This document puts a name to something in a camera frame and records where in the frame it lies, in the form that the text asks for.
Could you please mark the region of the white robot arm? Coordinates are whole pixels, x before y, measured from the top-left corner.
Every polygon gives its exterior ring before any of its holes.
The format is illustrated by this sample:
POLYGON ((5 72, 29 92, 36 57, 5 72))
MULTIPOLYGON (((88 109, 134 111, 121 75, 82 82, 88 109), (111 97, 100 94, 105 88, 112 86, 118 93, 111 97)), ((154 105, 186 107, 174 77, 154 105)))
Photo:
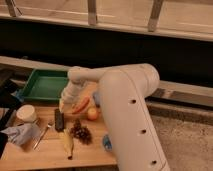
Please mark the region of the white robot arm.
POLYGON ((101 112, 119 171, 170 171, 145 103, 160 82, 152 65, 72 67, 68 79, 59 102, 62 112, 73 104, 87 81, 98 84, 101 112))

